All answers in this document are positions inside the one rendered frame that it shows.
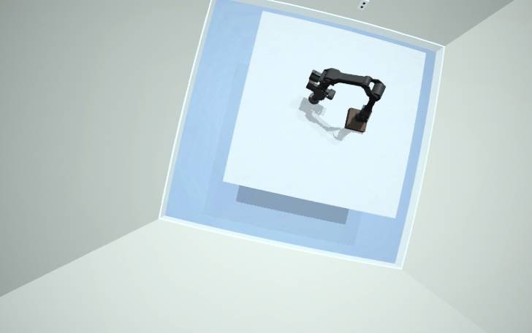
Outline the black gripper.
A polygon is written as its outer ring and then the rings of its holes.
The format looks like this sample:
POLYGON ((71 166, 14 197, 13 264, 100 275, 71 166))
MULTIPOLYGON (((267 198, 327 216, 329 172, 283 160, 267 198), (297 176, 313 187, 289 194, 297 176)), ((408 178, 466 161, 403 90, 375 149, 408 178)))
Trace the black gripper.
POLYGON ((317 83, 315 83, 313 80, 309 80, 309 81, 308 81, 308 84, 307 84, 307 86, 306 86, 306 88, 307 88, 308 90, 311 90, 311 91, 313 92, 313 94, 315 94, 315 89, 316 89, 317 87, 319 87, 321 90, 322 90, 322 89, 324 90, 325 98, 327 98, 327 99, 329 99, 329 100, 332 100, 332 99, 333 99, 333 97, 334 97, 334 95, 335 95, 335 93, 336 93, 336 90, 334 90, 334 89, 332 89, 332 88, 331 88, 331 89, 329 89, 329 88, 322 88, 322 87, 320 86, 320 83, 317 84, 317 83))

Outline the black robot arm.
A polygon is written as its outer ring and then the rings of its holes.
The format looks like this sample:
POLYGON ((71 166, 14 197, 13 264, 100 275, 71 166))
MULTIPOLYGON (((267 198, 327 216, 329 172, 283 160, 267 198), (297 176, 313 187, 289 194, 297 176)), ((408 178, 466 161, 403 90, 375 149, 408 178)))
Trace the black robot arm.
MULTIPOLYGON (((367 123, 371 114, 374 104, 382 98, 382 94, 386 89, 386 86, 380 79, 373 79, 371 76, 359 76, 348 73, 343 73, 339 69, 329 68, 324 71, 318 72, 312 69, 309 80, 313 80, 316 83, 320 83, 322 88, 328 88, 330 85, 334 86, 337 83, 345 83, 353 86, 361 87, 366 96, 369 97, 368 104, 363 105, 360 113, 355 114, 355 122, 367 123), (374 83, 372 90, 369 86, 370 83, 374 83)), ((324 90, 317 87, 315 89, 314 99, 325 100, 324 90)))

